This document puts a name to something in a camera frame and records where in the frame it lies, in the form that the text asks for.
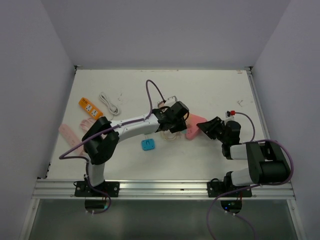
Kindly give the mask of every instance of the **cable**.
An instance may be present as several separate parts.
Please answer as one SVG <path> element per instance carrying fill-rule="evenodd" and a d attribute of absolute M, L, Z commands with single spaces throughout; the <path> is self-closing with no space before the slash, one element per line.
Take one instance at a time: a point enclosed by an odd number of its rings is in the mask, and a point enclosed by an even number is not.
<path fill-rule="evenodd" d="M 109 112 L 112 114 L 112 117 L 111 119 L 109 119 L 109 121 L 114 119 L 114 116 L 117 116 L 121 113 L 120 108 L 114 105 L 103 91 L 100 93 L 99 99 L 101 100 L 101 102 L 103 102 L 106 105 Z"/>
<path fill-rule="evenodd" d="M 139 118 L 139 119 L 126 121 L 126 122 L 123 122 L 122 125 L 127 125 L 127 124 L 137 123 L 137 122 L 140 122 L 140 121 L 145 121 L 146 119 L 148 119 L 148 118 L 151 116 L 151 114 L 152 114 L 152 101 L 151 101 L 151 97 L 150 97 L 150 92 L 149 92 L 148 83 L 152 83 L 152 84 L 155 86 L 155 88 L 156 88 L 157 91 L 159 92 L 162 100 L 165 102 L 164 96 L 162 95 L 162 93 L 161 93 L 160 89 L 158 88 L 158 86 L 157 86 L 152 80 L 148 79 L 147 81 L 145 81 L 145 89 L 146 89 L 146 94 L 147 94 L 147 96 L 148 96 L 148 100 L 149 100 L 149 103 L 150 103 L 150 112 L 148 113 L 148 115 L 147 115 L 146 117 L 142 117 L 142 118 Z M 94 138 L 96 138 L 96 137 L 98 137 L 98 136 L 100 136 L 100 135 L 102 135 L 102 134 L 106 134 L 106 133 L 108 133 L 108 132 L 110 132 L 110 131 L 112 131 L 112 130 L 114 130 L 114 129 L 119 128 L 119 127 L 120 127 L 120 125 L 115 125 L 115 126 L 113 126 L 113 127 L 110 127 L 110 128 L 108 128 L 108 129 L 105 129 L 105 130 L 103 130 L 103 131 L 100 131 L 100 132 L 98 132 L 98 133 L 96 133 L 96 134 L 88 137 L 86 140 L 80 142 L 78 145 L 72 147 L 71 149 L 69 149 L 68 151 L 66 151 L 65 153 L 63 153 L 61 156 L 59 156 L 59 159 L 60 159 L 60 160 L 64 160 L 64 159 L 84 159 L 84 160 L 86 160 L 85 173 L 86 173 L 86 179 L 87 179 L 87 182 L 88 182 L 88 186 L 89 186 L 93 191 L 95 191 L 95 192 L 97 192 L 97 193 L 99 193 L 99 194 L 102 194 L 103 196 L 106 196 L 107 198 L 109 198 L 109 205 L 108 205 L 107 208 L 105 208 L 104 210 L 99 211 L 99 212 L 97 212 L 97 213 L 94 212 L 94 211 L 92 211 L 92 214 L 99 214 L 99 213 L 104 213 L 105 211 L 107 211 L 107 210 L 110 208 L 110 206 L 111 206 L 111 198 L 110 198 L 110 196 L 109 196 L 107 193 L 105 193 L 105 192 L 103 192 L 103 191 L 100 191 L 100 190 L 98 190 L 98 189 L 95 189 L 95 188 L 91 185 L 91 183 L 90 183 L 90 178 L 89 178 L 89 170 L 88 170 L 88 169 L 89 169 L 89 162 L 90 162 L 90 161 L 89 161 L 89 159 L 88 159 L 87 157 L 85 157 L 85 156 L 67 156 L 67 155 L 70 154 L 70 153 L 72 153 L 74 150 L 76 150 L 77 148 L 81 147 L 81 146 L 84 145 L 85 143 L 89 142 L 90 140 L 92 140 L 92 139 L 94 139 Z"/>
<path fill-rule="evenodd" d="M 63 158 L 60 158 L 60 157 L 59 157 L 59 159 L 84 159 L 84 160 L 86 161 L 86 163 L 85 163 L 85 177 L 86 177 L 86 181 L 87 181 L 87 183 L 88 183 L 89 188 L 92 189 L 93 191 L 95 191 L 96 193 L 102 194 L 103 196 L 105 196 L 106 198 L 109 199 L 109 204 L 108 204 L 108 206 L 104 207 L 103 210 L 101 210 L 101 211 L 94 211 L 94 210 L 92 210 L 90 213 L 91 213 L 91 214 L 102 214 L 102 213 L 104 213 L 105 211 L 107 211 L 107 210 L 110 208 L 110 206 L 111 206 L 111 197 L 109 196 L 108 193 L 103 192 L 103 191 L 100 191 L 100 190 L 94 188 L 94 187 L 92 186 L 92 184 L 90 183 L 90 178 L 89 178 L 89 162 L 90 162 L 90 161 L 89 161 L 89 159 L 88 159 L 87 157 L 85 157 L 85 156 L 64 156 Z"/>
<path fill-rule="evenodd" d="M 161 137 L 162 137 L 163 139 L 165 139 L 165 140 L 167 140 L 167 141 L 169 141 L 169 142 L 172 142 L 172 141 L 174 141 L 174 140 L 176 140 L 177 138 L 180 137 L 181 132 L 180 132 L 180 131 L 176 132 L 173 137 L 168 137 L 168 136 L 165 134 L 164 131 L 161 131 L 161 132 L 160 132 L 160 135 L 161 135 Z"/>
<path fill-rule="evenodd" d="M 278 186 L 278 185 L 282 185 L 282 184 L 286 184 L 287 182 L 290 181 L 290 179 L 292 178 L 293 174 L 294 174 L 294 170 L 295 170 L 295 167 L 294 167 L 294 161 L 289 153 L 289 151 L 279 142 L 275 141 L 275 140 L 272 140 L 272 139 L 262 139 L 262 140 L 258 140 L 258 141 L 255 141 L 256 143 L 262 143 L 262 142 L 270 142 L 270 143 L 274 143 L 274 144 L 277 144 L 280 148 L 282 148 L 282 150 L 285 152 L 285 154 L 287 155 L 288 157 L 288 160 L 290 162 L 290 173 L 289 173 L 289 176 L 286 180 L 284 180 L 283 182 L 279 182 L 279 183 L 268 183 L 268 184 L 264 184 L 264 185 L 271 185 L 271 186 Z M 239 188 L 239 189 L 236 189 L 236 190 L 232 190 L 232 191 L 228 191 L 228 192 L 225 192 L 225 193 L 222 193 L 220 195 L 218 195 L 213 201 L 212 203 L 210 204 L 207 212 L 206 212 L 206 226 L 208 228 L 208 231 L 209 233 L 211 234 L 212 238 L 214 240 L 217 240 L 215 234 L 212 232 L 211 228 L 210 228 L 210 224 L 209 224 L 209 214 L 210 214 L 210 211 L 213 207 L 213 205 L 215 204 L 215 202 L 221 198 L 221 197 L 224 197 L 224 196 L 227 196 L 227 195 L 230 195 L 230 194 L 233 194 L 233 193 L 237 193 L 237 192 L 241 192 L 241 191 L 245 191 L 247 189 L 253 189 L 253 188 L 256 188 L 258 186 L 262 186 L 262 184 L 255 184 L 255 185 L 251 185 L 251 186 L 245 186 L 245 187 L 242 187 L 242 188 Z M 255 230 L 255 228 L 253 227 L 253 225 L 247 220 L 245 219 L 243 216 L 240 216 L 240 215 L 235 215 L 236 217 L 242 219 L 243 221 L 245 221 L 249 226 L 250 228 L 252 229 L 253 231 L 253 239 L 254 240 L 257 240 L 258 237 L 257 237 L 257 232 Z"/>
<path fill-rule="evenodd" d="M 256 128 L 255 128 L 254 122 L 252 121 L 252 119 L 247 114 L 245 114 L 243 112 L 236 111 L 235 114 L 240 114 L 240 115 L 246 116 L 249 119 L 249 121 L 250 121 L 250 123 L 252 125 L 252 129 L 253 129 L 253 136 L 252 136 L 252 138 L 251 138 L 251 140 L 249 142 L 252 142 L 255 139 L 255 136 L 256 136 Z"/>

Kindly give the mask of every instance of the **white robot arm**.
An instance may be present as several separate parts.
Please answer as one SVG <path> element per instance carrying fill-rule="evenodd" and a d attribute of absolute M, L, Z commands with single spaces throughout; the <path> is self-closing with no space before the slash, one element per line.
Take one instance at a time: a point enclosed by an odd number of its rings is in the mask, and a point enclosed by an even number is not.
<path fill-rule="evenodd" d="M 185 115 L 189 114 L 189 109 L 181 102 L 164 105 L 152 110 L 148 117 L 145 114 L 127 120 L 108 121 L 106 117 L 100 117 L 82 138 L 82 141 L 106 129 L 109 131 L 105 138 L 97 136 L 83 145 L 84 151 L 89 155 L 90 163 L 88 175 L 92 187 L 96 187 L 105 181 L 105 162 L 108 161 L 118 143 L 128 138 L 141 134 L 156 133 L 170 130 L 176 133 L 187 129 Z"/>

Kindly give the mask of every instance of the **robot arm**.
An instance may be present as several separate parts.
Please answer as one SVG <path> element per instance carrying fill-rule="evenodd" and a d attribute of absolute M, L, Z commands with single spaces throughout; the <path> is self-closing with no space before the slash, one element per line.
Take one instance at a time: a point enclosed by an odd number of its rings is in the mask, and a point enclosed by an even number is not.
<path fill-rule="evenodd" d="M 84 151 L 90 158 L 88 173 L 91 185 L 96 187 L 105 181 L 105 163 L 112 157 L 118 143 L 141 134 L 167 130 L 171 133 L 183 131 L 187 129 L 184 116 L 188 113 L 189 109 L 181 101 L 177 101 L 172 106 L 164 105 L 153 109 L 148 118 L 146 118 L 148 114 L 120 121 L 108 121 L 106 117 L 100 117 L 84 135 L 82 141 L 103 130 L 120 127 L 108 132 L 105 138 L 97 136 L 84 144 Z M 144 121 L 135 121 L 144 118 L 146 118 Z"/>
<path fill-rule="evenodd" d="M 280 183 L 290 174 L 290 168 L 281 148 L 272 142 L 246 142 L 240 144 L 241 125 L 230 112 L 226 120 L 215 117 L 197 126 L 211 139 L 222 142 L 222 154 L 228 160 L 247 160 L 248 167 L 228 172 L 224 177 L 227 190 L 252 184 Z"/>

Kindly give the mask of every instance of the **blue object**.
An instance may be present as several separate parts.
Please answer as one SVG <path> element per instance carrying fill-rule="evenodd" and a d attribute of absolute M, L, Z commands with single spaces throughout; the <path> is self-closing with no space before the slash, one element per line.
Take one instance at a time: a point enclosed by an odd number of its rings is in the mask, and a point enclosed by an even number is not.
<path fill-rule="evenodd" d="M 155 149 L 156 147 L 155 140 L 153 138 L 142 140 L 141 146 L 144 151 Z"/>

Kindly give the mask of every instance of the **black clamp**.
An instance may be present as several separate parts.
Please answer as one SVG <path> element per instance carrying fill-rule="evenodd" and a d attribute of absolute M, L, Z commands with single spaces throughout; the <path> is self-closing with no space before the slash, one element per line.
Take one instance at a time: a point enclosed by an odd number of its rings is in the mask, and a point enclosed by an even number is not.
<path fill-rule="evenodd" d="M 95 121 L 92 127 L 83 136 L 82 141 L 109 128 L 111 128 L 111 121 L 108 121 L 105 116 L 102 116 Z M 86 142 L 83 145 L 83 149 L 89 155 L 91 164 L 100 165 L 112 157 L 118 142 L 119 133 L 111 130 L 104 139 L 100 135 Z"/>
<path fill-rule="evenodd" d="M 241 125 L 233 120 L 225 121 L 216 116 L 214 119 L 197 124 L 198 128 L 210 139 L 218 139 L 222 144 L 232 146 L 240 142 Z"/>
<path fill-rule="evenodd" d="M 93 191 L 85 178 L 84 181 L 75 181 L 73 183 L 75 186 L 74 196 L 82 198 L 94 198 L 94 197 L 104 197 L 101 193 Z M 120 182 L 118 181 L 104 181 L 98 186 L 94 187 L 95 189 L 107 193 L 112 198 L 117 198 L 119 195 Z"/>
<path fill-rule="evenodd" d="M 189 115 L 189 109 L 181 101 L 175 102 L 171 107 L 163 106 L 155 108 L 152 113 L 160 124 L 157 132 L 169 130 L 172 134 L 187 129 L 185 115 Z"/>

